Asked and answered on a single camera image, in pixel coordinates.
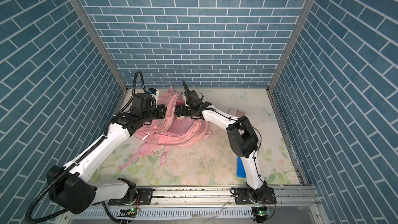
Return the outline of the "pink student backpack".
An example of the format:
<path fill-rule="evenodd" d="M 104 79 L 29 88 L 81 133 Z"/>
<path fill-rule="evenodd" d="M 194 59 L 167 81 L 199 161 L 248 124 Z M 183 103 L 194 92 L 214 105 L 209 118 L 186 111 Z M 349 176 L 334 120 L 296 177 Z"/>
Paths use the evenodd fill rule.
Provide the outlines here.
<path fill-rule="evenodd" d="M 211 136 L 207 121 L 178 117 L 174 113 L 178 107 L 185 106 L 185 100 L 183 94 L 176 92 L 173 87 L 159 97 L 159 103 L 167 107 L 166 118 L 155 120 L 152 124 L 135 132 L 134 136 L 144 143 L 128 162 L 119 167 L 120 171 L 126 169 L 138 158 L 150 155 L 160 149 L 163 150 L 160 165 L 165 166 L 166 157 L 171 148 L 191 146 Z"/>

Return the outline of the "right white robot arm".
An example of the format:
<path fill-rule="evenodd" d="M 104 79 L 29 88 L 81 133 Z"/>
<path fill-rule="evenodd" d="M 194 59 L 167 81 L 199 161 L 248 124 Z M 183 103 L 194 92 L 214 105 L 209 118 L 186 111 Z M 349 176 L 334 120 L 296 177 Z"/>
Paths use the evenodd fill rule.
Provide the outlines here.
<path fill-rule="evenodd" d="M 209 102 L 203 101 L 203 96 L 184 85 L 185 105 L 177 106 L 175 114 L 178 117 L 190 117 L 195 120 L 205 120 L 224 129 L 227 133 L 232 151 L 240 157 L 246 173 L 246 187 L 249 199 L 253 203 L 266 202 L 276 205 L 273 188 L 267 185 L 261 175 L 258 163 L 258 150 L 261 146 L 261 133 L 252 126 L 246 116 L 239 118 L 227 115 Z"/>

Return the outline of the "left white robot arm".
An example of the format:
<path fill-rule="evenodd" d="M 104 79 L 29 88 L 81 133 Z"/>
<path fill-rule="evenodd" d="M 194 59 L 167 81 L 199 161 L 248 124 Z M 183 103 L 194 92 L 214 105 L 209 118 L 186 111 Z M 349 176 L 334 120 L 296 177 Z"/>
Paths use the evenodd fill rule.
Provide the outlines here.
<path fill-rule="evenodd" d="M 125 205 L 135 204 L 136 184 L 125 178 L 95 184 L 90 181 L 104 160 L 138 129 L 153 120 L 164 119 L 167 108 L 158 105 L 159 91 L 131 97 L 130 110 L 113 117 L 93 144 L 63 167 L 54 166 L 47 173 L 49 199 L 74 214 L 82 213 L 92 204 L 120 200 Z"/>

